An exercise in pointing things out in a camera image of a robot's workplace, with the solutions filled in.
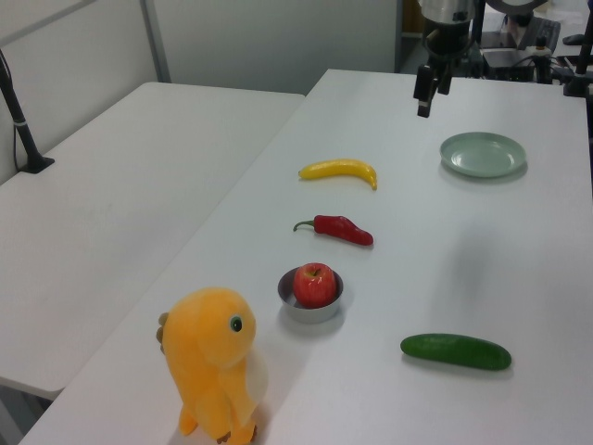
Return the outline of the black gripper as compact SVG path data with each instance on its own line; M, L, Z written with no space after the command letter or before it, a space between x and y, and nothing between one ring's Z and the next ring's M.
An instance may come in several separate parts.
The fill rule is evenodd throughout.
M427 65L418 68L413 98L418 102L417 114L430 116L437 87L441 95L448 95L452 80L449 71L471 46L470 21L447 24L427 19L423 29L423 47L428 54Z

